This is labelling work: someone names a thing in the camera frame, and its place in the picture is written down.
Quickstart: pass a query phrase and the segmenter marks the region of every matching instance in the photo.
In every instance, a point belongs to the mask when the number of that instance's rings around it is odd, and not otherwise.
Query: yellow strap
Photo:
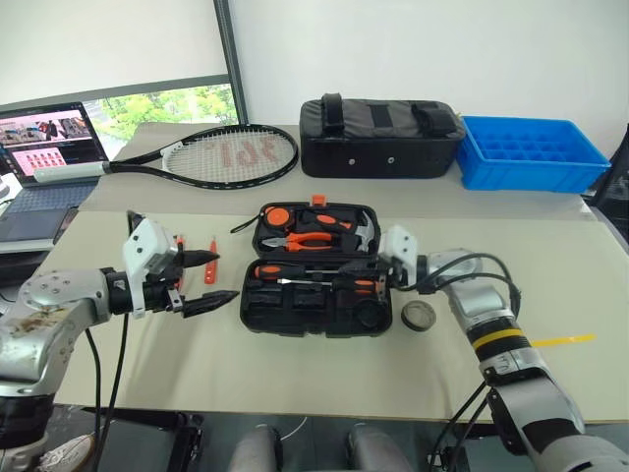
[[[542,339],[540,341],[533,341],[531,345],[533,347],[548,347],[557,346],[559,344],[570,344],[572,342],[586,342],[593,341],[597,338],[595,334],[584,334],[582,336],[566,336],[555,337],[554,339]]]
[[[483,337],[479,337],[476,341],[472,343],[472,347],[474,348],[474,350],[477,350],[479,347],[486,345],[488,342],[492,342],[496,339],[502,339],[503,337],[509,336],[524,336],[524,332],[522,332],[522,329],[516,328],[491,332],[490,334],[486,334]]]

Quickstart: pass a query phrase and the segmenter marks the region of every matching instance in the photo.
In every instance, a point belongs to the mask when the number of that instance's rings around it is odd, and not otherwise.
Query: laptop
[[[107,160],[82,103],[0,112],[0,169],[23,189],[0,215],[0,254],[50,250],[71,208],[97,178],[41,184],[37,168]]]

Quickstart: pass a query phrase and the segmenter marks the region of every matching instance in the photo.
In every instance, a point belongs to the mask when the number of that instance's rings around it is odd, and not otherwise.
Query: orange pliers
[[[324,249],[332,249],[331,246],[307,246],[301,243],[307,241],[332,241],[330,233],[289,233],[285,238],[269,238],[262,241],[264,246],[269,248],[284,247],[286,251],[320,251]]]

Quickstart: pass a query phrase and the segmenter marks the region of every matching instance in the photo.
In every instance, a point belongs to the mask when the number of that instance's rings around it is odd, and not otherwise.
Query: tree
[[[234,98],[228,85],[117,96],[98,100],[98,104],[107,119],[94,121],[96,130],[125,141],[140,123],[147,121],[237,123]]]

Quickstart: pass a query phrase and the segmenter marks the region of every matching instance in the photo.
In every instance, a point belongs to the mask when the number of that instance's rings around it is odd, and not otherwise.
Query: shoe
[[[39,459],[38,472],[77,472],[94,451],[94,437],[83,435],[49,450]]]

